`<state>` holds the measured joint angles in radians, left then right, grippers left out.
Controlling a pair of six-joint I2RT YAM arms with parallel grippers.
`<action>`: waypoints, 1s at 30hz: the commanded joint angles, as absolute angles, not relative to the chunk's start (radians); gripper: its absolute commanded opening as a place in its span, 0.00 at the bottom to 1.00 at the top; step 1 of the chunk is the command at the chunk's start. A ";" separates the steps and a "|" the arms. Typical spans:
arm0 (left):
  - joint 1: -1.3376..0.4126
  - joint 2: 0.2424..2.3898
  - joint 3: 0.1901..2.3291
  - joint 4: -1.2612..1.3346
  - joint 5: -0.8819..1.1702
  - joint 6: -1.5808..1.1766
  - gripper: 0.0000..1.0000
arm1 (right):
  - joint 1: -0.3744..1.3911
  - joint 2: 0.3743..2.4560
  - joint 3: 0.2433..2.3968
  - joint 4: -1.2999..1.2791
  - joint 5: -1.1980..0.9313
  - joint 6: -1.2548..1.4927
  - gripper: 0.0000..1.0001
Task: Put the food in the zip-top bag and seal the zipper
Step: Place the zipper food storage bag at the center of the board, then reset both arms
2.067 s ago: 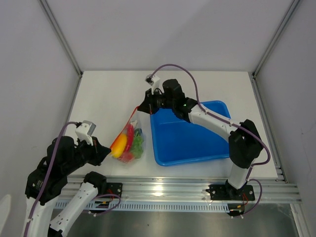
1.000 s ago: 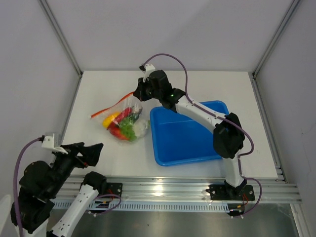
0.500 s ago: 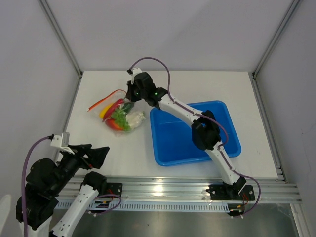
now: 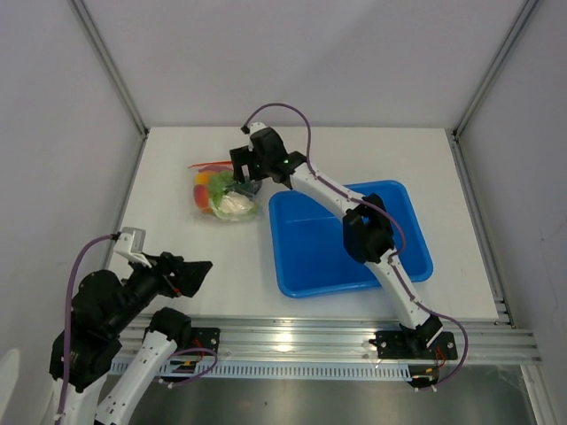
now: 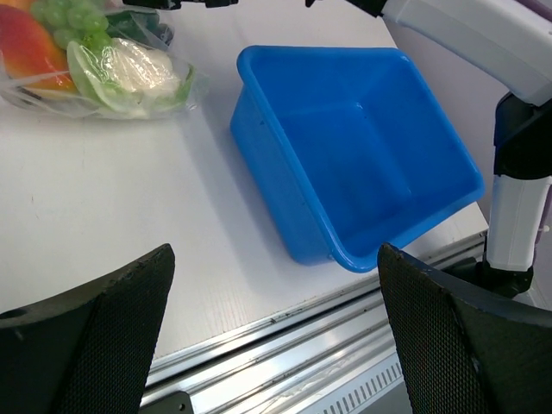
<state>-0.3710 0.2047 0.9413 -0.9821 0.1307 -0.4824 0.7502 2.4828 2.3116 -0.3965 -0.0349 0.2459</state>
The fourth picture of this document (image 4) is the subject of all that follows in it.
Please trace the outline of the grey fish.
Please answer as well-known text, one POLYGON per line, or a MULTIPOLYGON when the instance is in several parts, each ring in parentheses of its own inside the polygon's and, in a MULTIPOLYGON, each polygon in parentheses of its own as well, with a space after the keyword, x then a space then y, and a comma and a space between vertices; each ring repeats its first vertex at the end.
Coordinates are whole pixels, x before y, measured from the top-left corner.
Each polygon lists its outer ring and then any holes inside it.
POLYGON ((254 198, 260 192, 261 187, 262 181, 234 182, 231 186, 231 190, 240 195, 254 198))

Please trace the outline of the green grape bunch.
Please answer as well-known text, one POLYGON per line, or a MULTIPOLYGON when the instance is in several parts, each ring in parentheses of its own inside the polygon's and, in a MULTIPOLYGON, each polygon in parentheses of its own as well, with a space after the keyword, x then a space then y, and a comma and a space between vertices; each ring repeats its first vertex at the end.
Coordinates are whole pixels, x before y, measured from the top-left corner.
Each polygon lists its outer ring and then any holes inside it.
POLYGON ((207 184, 209 197, 214 202, 219 202, 234 183, 234 175, 230 170, 213 173, 207 184))

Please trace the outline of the clear zip bag orange zipper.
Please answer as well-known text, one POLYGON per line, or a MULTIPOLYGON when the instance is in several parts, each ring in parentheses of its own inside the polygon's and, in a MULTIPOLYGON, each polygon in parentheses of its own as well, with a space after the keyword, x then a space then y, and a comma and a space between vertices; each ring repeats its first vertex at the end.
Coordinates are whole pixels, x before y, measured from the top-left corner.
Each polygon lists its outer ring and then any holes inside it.
POLYGON ((189 165, 188 170, 193 204, 205 216, 239 222, 260 211, 258 196, 263 181, 252 181, 247 175, 242 182, 237 181, 230 160, 196 163, 189 165))

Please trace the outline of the yellow mango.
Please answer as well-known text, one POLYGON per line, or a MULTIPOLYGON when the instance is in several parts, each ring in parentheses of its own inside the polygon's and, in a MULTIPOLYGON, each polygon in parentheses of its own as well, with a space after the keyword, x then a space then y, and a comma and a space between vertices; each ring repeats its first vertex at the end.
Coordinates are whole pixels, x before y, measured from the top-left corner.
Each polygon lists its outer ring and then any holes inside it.
POLYGON ((213 171, 198 172, 195 175, 194 184, 196 186, 200 186, 200 185, 206 186, 211 181, 211 178, 214 175, 215 175, 215 172, 213 172, 213 171))

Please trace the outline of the red tomato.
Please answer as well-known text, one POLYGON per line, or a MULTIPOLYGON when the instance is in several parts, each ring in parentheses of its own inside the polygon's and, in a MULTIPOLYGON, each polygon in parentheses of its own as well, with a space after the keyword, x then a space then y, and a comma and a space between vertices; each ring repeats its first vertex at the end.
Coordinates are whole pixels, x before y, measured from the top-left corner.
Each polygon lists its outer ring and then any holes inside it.
POLYGON ((193 187, 193 200, 196 207, 201 211, 209 211, 209 192, 206 185, 195 185, 193 187))

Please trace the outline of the red chili pepper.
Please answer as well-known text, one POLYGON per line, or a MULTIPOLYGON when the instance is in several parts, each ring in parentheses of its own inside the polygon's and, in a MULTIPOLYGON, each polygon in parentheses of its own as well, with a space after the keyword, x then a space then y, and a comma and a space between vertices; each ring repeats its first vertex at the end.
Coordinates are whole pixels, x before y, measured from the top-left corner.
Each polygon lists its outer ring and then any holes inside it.
POLYGON ((199 173, 211 172, 220 173, 223 171, 232 171, 233 167, 230 162, 214 162, 214 163, 203 163, 196 165, 199 173))

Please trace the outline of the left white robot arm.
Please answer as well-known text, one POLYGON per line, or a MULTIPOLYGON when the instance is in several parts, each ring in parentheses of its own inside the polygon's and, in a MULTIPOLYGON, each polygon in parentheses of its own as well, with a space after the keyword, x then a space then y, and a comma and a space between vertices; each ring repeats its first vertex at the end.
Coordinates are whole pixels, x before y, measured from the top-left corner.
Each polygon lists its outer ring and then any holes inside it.
POLYGON ((50 375, 57 424, 126 424, 161 364, 173 355, 201 352, 194 347, 189 316, 164 307, 145 330, 142 347, 105 401, 98 396, 121 349, 120 335, 157 296, 193 297, 213 264, 187 262, 169 252, 128 255, 131 275, 121 281, 110 270, 76 279, 74 265, 66 291, 65 325, 52 345, 50 375))

